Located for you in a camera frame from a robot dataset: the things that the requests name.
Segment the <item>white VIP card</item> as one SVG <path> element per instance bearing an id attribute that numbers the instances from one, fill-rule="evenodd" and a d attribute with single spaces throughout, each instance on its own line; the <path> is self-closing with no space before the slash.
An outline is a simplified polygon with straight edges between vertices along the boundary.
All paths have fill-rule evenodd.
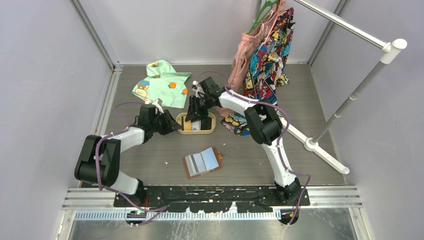
<path id="1" fill-rule="evenodd" d="M 191 130 L 192 131 L 200 131 L 201 130 L 201 121 L 194 121 L 191 123 Z"/>

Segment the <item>gold credit card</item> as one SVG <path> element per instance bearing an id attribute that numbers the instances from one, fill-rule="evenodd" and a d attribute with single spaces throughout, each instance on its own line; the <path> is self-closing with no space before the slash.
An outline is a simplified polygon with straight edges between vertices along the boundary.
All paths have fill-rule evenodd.
<path id="1" fill-rule="evenodd" d="M 192 130 L 192 122 L 191 122 L 190 120 L 188 120 L 188 121 L 185 121 L 185 120 L 184 120 L 184 122 L 183 122 L 183 129 L 182 129 L 182 131 L 183 131 L 183 132 L 190 132 L 190 131 L 193 131 L 193 130 Z"/>

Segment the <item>beige oval card tray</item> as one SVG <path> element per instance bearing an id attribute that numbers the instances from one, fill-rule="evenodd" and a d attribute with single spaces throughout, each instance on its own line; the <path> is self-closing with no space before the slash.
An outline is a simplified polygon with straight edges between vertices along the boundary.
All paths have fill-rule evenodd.
<path id="1" fill-rule="evenodd" d="M 209 113 L 207 117 L 197 121 L 186 121 L 187 113 L 180 113 L 176 117 L 176 122 L 181 125 L 181 129 L 177 131 L 181 135 L 208 135 L 215 131 L 216 117 L 213 113 Z"/>

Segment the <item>brown leather card holder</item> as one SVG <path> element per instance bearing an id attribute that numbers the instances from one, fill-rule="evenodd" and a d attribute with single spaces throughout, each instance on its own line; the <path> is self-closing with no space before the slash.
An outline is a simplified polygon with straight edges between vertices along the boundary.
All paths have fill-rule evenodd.
<path id="1" fill-rule="evenodd" d="M 215 147 L 209 147 L 201 152 L 186 155 L 182 162 L 187 178 L 192 179 L 221 169 L 223 158 L 224 155 Z"/>

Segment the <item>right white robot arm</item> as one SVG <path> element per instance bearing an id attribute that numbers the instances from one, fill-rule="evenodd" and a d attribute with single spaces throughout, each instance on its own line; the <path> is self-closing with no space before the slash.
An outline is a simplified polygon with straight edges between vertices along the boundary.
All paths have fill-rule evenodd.
<path id="1" fill-rule="evenodd" d="M 271 164 L 276 186 L 276 197 L 283 205 L 291 205 L 301 192 L 301 184 L 293 173 L 285 153 L 282 134 L 286 131 L 273 104 L 245 97 L 219 87 L 208 77 L 203 81 L 193 81 L 194 95 L 189 97 L 187 121 L 205 118 L 208 110 L 214 107 L 230 109 L 245 117 L 250 136 L 265 151 Z"/>

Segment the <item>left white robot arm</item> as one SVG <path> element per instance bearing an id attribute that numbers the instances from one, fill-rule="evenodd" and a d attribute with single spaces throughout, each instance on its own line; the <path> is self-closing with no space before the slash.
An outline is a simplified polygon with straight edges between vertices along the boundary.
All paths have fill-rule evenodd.
<path id="1" fill-rule="evenodd" d="M 167 135 L 181 128 L 167 109 L 160 110 L 154 104 L 142 105 L 134 124 L 124 130 L 108 135 L 91 134 L 85 138 L 74 177 L 97 184 L 100 189 L 112 189 L 123 194 L 133 206 L 141 206 L 147 197 L 144 184 L 120 170 L 121 153 L 146 143 L 154 133 Z"/>

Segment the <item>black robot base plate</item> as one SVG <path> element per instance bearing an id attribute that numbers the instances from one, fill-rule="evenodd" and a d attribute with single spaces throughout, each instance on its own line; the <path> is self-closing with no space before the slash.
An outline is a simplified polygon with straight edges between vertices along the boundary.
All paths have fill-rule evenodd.
<path id="1" fill-rule="evenodd" d="M 163 206 L 169 213 L 226 213 L 235 207 L 237 213 L 266 213 L 275 207 L 295 207 L 310 204 L 306 190 L 295 190 L 294 195 L 285 195 L 274 185 L 150 185 L 141 196 L 117 195 L 114 207 Z"/>

